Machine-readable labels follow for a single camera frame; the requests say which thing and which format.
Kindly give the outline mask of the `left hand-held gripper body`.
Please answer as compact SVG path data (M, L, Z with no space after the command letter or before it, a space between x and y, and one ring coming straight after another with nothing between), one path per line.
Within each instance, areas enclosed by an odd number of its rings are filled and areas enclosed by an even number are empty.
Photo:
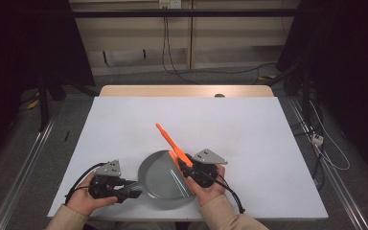
M88 187L89 194L95 199L114 196L118 203L123 203L128 198L128 192L123 191L127 181L121 174L118 160L101 164L94 171Z

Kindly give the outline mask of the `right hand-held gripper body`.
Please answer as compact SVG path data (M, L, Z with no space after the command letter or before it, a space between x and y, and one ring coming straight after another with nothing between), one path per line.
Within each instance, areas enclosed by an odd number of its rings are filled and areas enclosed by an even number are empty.
M194 163L190 177L202 188L208 188L215 183L218 176L217 164L227 164L224 158L210 149L201 150L192 157Z

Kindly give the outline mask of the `orange brush with grey bristles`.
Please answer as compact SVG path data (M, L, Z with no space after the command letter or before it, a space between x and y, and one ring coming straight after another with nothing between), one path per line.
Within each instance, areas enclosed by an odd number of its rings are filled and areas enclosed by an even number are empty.
M193 163L187 158L184 151L173 141L173 139L170 137L168 132L162 128L162 126L158 123L155 124L158 130L160 131L161 135L165 138L165 140L169 143L169 145L172 147L175 155L182 161L186 163L188 167L192 167Z

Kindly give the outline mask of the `grey dustpan with orange edge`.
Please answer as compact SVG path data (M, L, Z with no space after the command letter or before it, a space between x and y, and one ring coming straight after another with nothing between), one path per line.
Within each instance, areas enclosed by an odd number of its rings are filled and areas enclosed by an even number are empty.
M160 150L148 156L138 169L138 179L127 186L150 198L178 201L193 196L180 169L173 162L168 150Z

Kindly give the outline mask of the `person's right hand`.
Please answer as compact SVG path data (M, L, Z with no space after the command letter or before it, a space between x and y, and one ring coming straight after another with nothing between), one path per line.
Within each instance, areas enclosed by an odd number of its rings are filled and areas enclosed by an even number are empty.
M225 188L218 183L214 183L208 188L202 188L191 177L187 177L186 181L195 194L200 207L225 193Z

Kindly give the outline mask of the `person's left hand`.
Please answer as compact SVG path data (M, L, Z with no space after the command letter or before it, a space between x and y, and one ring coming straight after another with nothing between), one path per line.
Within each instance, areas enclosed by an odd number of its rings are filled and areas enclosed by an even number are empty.
M93 198L88 192L88 187L93 177L94 174L92 172L86 176L77 186L77 189L73 192L71 198L66 203L68 208L87 217L89 217L95 210L113 205L118 201L118 198L115 196L98 199Z

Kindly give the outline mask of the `wooden table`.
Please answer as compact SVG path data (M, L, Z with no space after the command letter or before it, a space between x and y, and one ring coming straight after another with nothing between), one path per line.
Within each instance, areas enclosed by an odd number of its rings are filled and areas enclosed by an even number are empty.
M273 97L266 85L106 85L101 97Z

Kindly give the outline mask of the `black metal stand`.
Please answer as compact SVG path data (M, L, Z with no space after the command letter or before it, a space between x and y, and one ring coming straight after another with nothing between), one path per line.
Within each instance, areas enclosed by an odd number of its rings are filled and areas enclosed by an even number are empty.
M266 85L271 87L280 81L288 96L296 96L302 90L302 116L307 121L310 118L310 73L307 63L303 60L296 61Z
M54 101L63 101L66 93L63 90L61 77L53 73L42 72L37 80L38 98L40 102L40 131L43 131L50 121L48 96Z

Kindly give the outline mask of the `black horizontal metal bar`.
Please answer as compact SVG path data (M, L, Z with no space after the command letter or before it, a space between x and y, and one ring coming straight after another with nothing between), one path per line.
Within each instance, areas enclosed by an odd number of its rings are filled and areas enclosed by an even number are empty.
M296 16L297 9L257 10L118 10L118 11L73 11L76 18L108 17L284 17Z

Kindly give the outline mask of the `dark curtain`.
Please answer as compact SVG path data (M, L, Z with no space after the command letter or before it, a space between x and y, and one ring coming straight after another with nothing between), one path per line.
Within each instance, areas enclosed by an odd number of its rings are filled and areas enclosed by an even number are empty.
M310 79L368 164L368 0L300 0L298 8L311 13L293 19L277 69L291 67L327 24L310 52Z
M69 0L0 0L0 146L21 94L63 84L92 85L93 74Z

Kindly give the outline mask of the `aluminium floor rail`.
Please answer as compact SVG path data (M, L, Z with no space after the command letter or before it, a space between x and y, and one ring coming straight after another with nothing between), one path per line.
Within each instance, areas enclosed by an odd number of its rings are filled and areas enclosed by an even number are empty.
M305 135L309 138L310 145L313 147L315 155L317 157L317 162L321 165L324 174L328 177L333 189L336 192L341 204L347 213L351 223L353 224L356 230L368 230L368 223L362 214L359 206L357 205L354 197L348 191L345 183L343 182L340 172L344 172L350 169L351 163L347 158L346 154L341 150L341 148L337 145L337 143L332 139L329 133L323 126L323 122L321 116L319 115L317 109L314 104L310 102L310 109L312 110L312 114L318 120L318 124L320 126L320 130L325 134L325 136L333 143L333 145L338 149L338 151L342 154L344 159L347 162L346 167L337 166L330 158L328 153L326 153L324 149L324 143L322 146L317 146L311 142L311 137L313 134L318 134L312 125L309 124L308 121L305 121L302 116L302 106L298 103L297 99L290 100L291 107L295 112L297 118L301 122L302 129L304 130Z
M34 140L31 142L31 146L27 148L28 154L22 161L22 167L17 172L13 171L7 175L7 178L12 178L13 182L0 203L0 230L5 230L8 226L12 213L28 183L38 157L50 136L59 111L59 105L53 105L49 108L48 118L44 118L43 122L38 123L38 129L34 134Z

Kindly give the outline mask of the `white wall socket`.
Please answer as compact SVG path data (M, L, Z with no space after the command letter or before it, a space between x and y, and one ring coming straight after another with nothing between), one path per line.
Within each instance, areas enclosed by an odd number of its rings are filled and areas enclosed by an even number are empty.
M178 10L182 8L181 0L158 0L160 9Z

